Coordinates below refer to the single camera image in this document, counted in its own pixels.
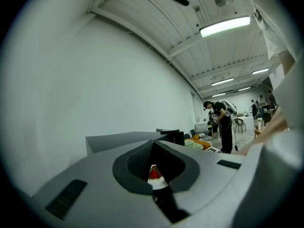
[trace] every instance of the floor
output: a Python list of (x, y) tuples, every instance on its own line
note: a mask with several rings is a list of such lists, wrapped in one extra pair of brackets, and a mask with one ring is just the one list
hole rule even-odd
[[(243, 133), (241, 130), (238, 131), (238, 129), (236, 130), (236, 133), (234, 135), (234, 127), (232, 128), (232, 151), (231, 153), (234, 154), (236, 153), (236, 149), (235, 149), (235, 145), (236, 145), (236, 141), (237, 140), (237, 148), (238, 150), (244, 148), (245, 146), (247, 146), (249, 143), (251, 143), (255, 138), (255, 133), (254, 131), (245, 131), (243, 129)], [(212, 146), (214, 148), (217, 149), (221, 149), (222, 148), (222, 139), (219, 136), (219, 133), (215, 133), (213, 135), (213, 140), (212, 140)]]

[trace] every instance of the black vent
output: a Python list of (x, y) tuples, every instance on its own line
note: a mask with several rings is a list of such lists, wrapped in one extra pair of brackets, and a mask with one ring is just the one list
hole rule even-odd
[(63, 219), (75, 203), (87, 183), (81, 180), (71, 181), (66, 188), (46, 207), (46, 210), (59, 219)]
[(234, 163), (234, 162), (224, 161), (224, 160), (220, 160), (217, 164), (223, 165), (223, 166), (226, 166), (226, 167), (230, 167), (230, 168), (233, 168), (233, 169), (237, 169), (237, 170), (241, 166), (241, 164), (239, 164), (239, 163)]

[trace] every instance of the man in black clothing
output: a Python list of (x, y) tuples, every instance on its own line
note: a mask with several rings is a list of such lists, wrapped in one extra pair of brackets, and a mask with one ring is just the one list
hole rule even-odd
[(211, 102), (205, 101), (204, 107), (206, 109), (213, 109), (214, 114), (218, 115), (217, 122), (221, 126), (222, 129), (222, 149), (223, 153), (231, 153), (232, 151), (232, 122), (229, 116), (225, 116), (226, 107), (221, 102)]

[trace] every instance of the black shirt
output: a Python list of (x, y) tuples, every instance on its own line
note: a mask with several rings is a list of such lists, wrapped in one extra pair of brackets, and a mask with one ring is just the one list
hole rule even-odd
[[(226, 107), (223, 103), (221, 102), (216, 102), (216, 103), (212, 103), (212, 108), (214, 110), (214, 113), (217, 114), (218, 116), (220, 116), (220, 110), (226, 110)], [(230, 125), (230, 117), (229, 116), (224, 116), (220, 121), (219, 124), (222, 126), (223, 129), (228, 128), (228, 126)]]

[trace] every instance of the white sleeve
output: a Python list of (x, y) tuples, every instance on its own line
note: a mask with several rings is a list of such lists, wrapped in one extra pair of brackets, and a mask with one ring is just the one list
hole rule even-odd
[(300, 56), (303, 44), (300, 32), (280, 0), (251, 0), (262, 16), (258, 21), (264, 33), (268, 57), (288, 49), (295, 61)]

